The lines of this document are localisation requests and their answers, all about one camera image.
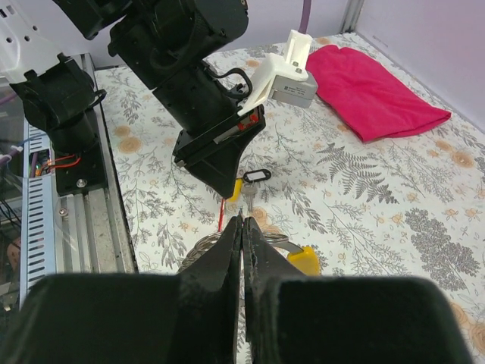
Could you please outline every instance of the red cloth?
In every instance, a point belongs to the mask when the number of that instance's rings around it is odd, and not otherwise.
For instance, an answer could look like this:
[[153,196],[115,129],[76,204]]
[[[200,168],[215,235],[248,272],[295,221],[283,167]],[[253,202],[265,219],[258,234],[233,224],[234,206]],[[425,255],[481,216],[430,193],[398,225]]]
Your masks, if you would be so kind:
[[317,81],[317,94],[363,142],[409,137],[451,117],[416,96],[379,62],[351,48],[326,45],[310,55],[306,69]]

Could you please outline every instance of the bolt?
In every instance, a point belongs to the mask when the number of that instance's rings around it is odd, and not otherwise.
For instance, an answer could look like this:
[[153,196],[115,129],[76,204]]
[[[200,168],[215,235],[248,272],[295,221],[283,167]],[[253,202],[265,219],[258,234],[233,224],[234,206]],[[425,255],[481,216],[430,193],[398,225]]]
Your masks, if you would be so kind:
[[79,188],[84,188],[84,187],[86,187],[87,184],[88,184],[87,180],[84,180],[82,178],[80,178],[76,182],[76,186],[78,186]]

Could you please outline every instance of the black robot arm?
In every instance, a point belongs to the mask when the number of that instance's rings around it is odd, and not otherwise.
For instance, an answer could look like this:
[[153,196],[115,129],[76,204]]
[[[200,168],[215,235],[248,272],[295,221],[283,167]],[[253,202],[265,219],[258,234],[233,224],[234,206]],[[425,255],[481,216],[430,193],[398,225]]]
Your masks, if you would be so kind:
[[[226,89],[203,61],[248,26],[245,0],[55,0],[92,39],[111,29],[110,55],[119,55],[183,128],[175,163],[224,198],[233,194],[240,157],[265,127],[262,106],[239,116],[251,91]],[[244,71],[235,70],[245,76]]]

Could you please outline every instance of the white wall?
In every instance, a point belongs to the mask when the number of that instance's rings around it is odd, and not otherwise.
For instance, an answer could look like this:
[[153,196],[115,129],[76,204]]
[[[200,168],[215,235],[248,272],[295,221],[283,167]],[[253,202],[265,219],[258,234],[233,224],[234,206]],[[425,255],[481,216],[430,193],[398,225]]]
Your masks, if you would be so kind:
[[365,0],[357,32],[485,130],[484,15],[484,0]]
[[[68,55],[89,52],[96,67],[120,64],[106,51],[108,30],[93,41],[85,40],[52,0],[18,0],[37,23],[45,37],[59,44]],[[339,32],[346,0],[314,0],[308,32],[327,36]],[[303,0],[249,0],[249,28],[243,37],[228,45],[229,49],[285,42],[290,29],[298,29]]]

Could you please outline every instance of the table surface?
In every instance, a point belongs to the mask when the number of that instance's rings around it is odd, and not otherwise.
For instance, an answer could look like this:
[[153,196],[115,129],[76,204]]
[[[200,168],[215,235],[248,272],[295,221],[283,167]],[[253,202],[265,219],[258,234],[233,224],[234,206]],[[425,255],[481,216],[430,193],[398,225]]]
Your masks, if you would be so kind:
[[[414,77],[355,34],[319,38],[381,62],[431,105],[448,108]],[[248,73],[268,45],[217,53],[220,71]],[[174,273],[217,228],[219,198],[170,163],[180,127],[134,73],[96,73],[136,258],[141,271]],[[417,275],[449,298],[477,362],[485,362],[485,136],[457,115],[434,130],[363,144],[319,98],[309,109],[266,104],[267,127],[241,171],[267,168],[254,216],[264,231],[316,250],[323,275]],[[230,203],[226,220],[241,199]],[[247,346],[239,333],[238,362]]]

